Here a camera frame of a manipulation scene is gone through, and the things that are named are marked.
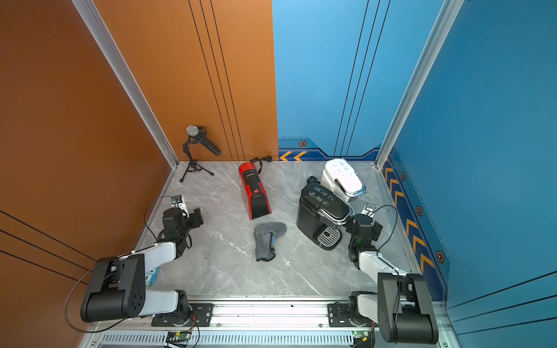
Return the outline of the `grey microfibre cloth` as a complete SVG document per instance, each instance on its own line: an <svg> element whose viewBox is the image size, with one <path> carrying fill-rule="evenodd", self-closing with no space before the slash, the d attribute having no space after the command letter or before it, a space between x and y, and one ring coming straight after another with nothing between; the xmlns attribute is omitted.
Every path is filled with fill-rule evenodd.
<svg viewBox="0 0 557 348"><path fill-rule="evenodd" d="M255 259L257 262L270 262L275 258L273 243L286 231L287 226L280 222L261 223L255 227Z"/></svg>

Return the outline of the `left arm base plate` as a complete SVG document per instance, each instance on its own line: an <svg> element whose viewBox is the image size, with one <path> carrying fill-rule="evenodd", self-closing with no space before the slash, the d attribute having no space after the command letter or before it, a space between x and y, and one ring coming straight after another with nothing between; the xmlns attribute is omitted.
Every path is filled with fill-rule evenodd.
<svg viewBox="0 0 557 348"><path fill-rule="evenodd" d="M157 314L153 317L152 327L186 328L196 324L200 328L209 327L213 317L213 303L188 304L184 309L172 313Z"/></svg>

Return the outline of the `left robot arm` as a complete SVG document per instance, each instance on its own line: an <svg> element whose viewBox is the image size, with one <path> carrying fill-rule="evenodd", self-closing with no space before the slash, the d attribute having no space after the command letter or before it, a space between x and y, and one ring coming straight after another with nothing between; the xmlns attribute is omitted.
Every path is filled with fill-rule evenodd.
<svg viewBox="0 0 557 348"><path fill-rule="evenodd" d="M182 325L192 310L182 290L148 290L149 271L180 258L191 248L190 230L200 227L200 208L187 213L179 207L162 216L160 240L128 255L102 258L91 271L88 288L81 304L81 320L93 323L105 320L153 316L153 324Z"/></svg>

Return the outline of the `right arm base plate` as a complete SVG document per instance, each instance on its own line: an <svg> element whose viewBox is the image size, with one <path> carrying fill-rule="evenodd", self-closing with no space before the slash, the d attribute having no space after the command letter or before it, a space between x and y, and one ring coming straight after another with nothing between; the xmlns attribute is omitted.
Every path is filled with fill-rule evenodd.
<svg viewBox="0 0 557 348"><path fill-rule="evenodd" d="M371 321L354 319L350 314L349 305L333 302L327 306L327 319L332 328L371 328Z"/></svg>

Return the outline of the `white coffee machine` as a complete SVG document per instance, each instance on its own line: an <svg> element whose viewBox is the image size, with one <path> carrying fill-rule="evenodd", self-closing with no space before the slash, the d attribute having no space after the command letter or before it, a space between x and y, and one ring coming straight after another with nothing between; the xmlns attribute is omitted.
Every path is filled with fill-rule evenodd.
<svg viewBox="0 0 557 348"><path fill-rule="evenodd" d="M345 159L336 158L326 162L321 185L350 203L366 193L366 185L355 169Z"/></svg>

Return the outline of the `red capsule coffee machine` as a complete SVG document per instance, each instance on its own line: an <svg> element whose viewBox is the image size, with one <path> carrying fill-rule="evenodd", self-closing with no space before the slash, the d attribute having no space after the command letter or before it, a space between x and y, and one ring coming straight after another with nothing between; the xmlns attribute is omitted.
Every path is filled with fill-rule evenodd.
<svg viewBox="0 0 557 348"><path fill-rule="evenodd" d="M252 162L242 163L239 166L239 178L249 219L254 220L271 214L271 206L256 165Z"/></svg>

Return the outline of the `black coffee machine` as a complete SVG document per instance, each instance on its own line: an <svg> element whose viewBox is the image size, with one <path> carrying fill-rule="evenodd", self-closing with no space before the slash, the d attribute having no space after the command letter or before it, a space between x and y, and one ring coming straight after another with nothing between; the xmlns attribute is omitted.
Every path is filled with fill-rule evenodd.
<svg viewBox="0 0 557 348"><path fill-rule="evenodd" d="M333 191L311 176L300 192L297 227L320 248L330 251L342 240L341 227L353 216L353 209Z"/></svg>

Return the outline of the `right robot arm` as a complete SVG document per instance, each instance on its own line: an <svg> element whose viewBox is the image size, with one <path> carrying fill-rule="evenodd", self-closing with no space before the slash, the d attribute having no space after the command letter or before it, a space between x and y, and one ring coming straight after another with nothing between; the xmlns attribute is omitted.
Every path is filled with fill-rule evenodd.
<svg viewBox="0 0 557 348"><path fill-rule="evenodd" d="M351 320L371 322L388 343L436 345L435 311L425 278L388 261L374 245L382 226L372 217L356 214L346 225L351 234L350 261L377 285L375 291L354 291L349 297Z"/></svg>

